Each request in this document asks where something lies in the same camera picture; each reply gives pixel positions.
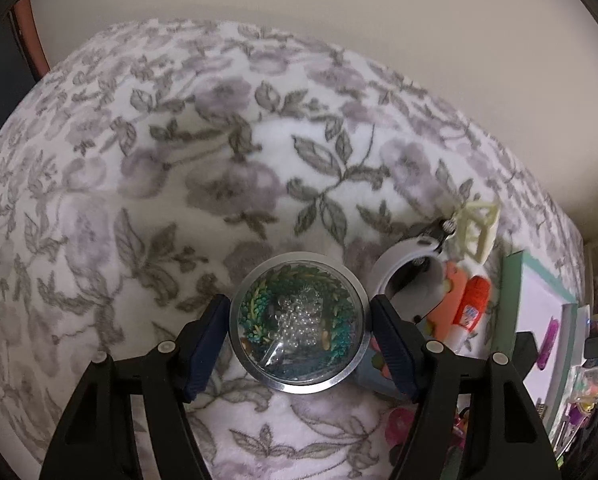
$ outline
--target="floral blanket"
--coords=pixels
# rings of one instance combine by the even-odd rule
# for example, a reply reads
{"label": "floral blanket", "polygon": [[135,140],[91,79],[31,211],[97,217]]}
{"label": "floral blanket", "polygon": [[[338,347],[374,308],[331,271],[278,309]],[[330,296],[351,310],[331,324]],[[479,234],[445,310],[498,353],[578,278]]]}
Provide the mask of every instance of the floral blanket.
{"label": "floral blanket", "polygon": [[[528,248],[581,297],[582,241],[559,206],[494,137],[399,73],[230,22],[97,34],[0,132],[0,411],[34,459],[28,478],[97,350],[127,358],[174,338],[286,251],[337,258],[363,280],[418,224],[477,199],[502,216],[472,272],[496,286],[501,258]],[[461,260],[452,244],[448,256]],[[495,303],[464,353],[487,354]],[[382,479],[391,407],[351,380],[271,391],[226,343],[187,415],[216,479]]]}

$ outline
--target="round glass jar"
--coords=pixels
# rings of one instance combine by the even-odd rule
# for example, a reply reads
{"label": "round glass jar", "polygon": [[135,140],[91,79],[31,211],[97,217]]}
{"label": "round glass jar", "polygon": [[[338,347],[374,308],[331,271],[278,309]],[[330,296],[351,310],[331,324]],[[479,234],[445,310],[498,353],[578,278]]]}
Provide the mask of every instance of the round glass jar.
{"label": "round glass jar", "polygon": [[293,394],[334,386],[370,340],[368,298],[346,267],[316,253],[286,253],[256,267],[231,303],[230,339],[262,383]]}

